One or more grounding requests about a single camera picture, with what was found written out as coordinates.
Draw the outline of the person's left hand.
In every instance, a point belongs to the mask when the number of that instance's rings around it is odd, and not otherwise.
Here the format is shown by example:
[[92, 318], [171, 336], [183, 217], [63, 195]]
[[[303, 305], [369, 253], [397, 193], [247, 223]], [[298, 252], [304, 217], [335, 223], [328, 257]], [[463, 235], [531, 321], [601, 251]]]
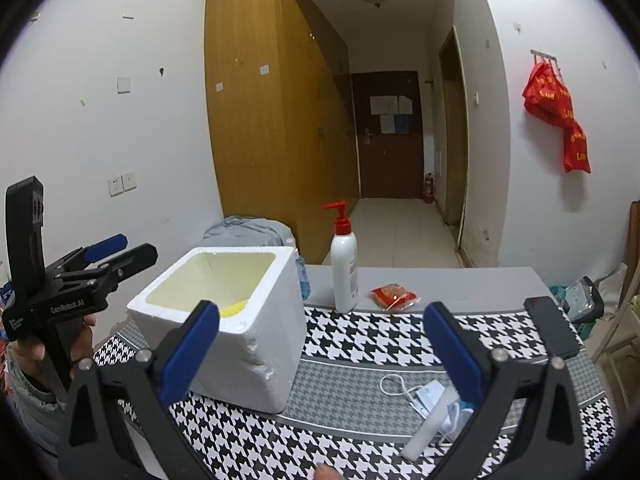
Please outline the person's left hand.
[[[93, 356], [92, 329], [96, 326], [96, 316], [88, 314], [82, 319], [82, 330], [70, 346], [70, 378], [75, 376], [77, 363]], [[52, 392], [50, 375], [44, 371], [47, 350], [44, 344], [36, 339], [17, 340], [10, 343], [14, 361], [28, 381], [39, 391]]]

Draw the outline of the person's right hand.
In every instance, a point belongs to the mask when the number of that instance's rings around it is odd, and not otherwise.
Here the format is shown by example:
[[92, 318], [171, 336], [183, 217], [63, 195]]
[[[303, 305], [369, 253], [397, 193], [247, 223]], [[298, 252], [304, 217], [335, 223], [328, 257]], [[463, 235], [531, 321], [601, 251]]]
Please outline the person's right hand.
[[312, 478], [314, 480], [345, 480], [339, 472], [326, 464], [317, 465]]

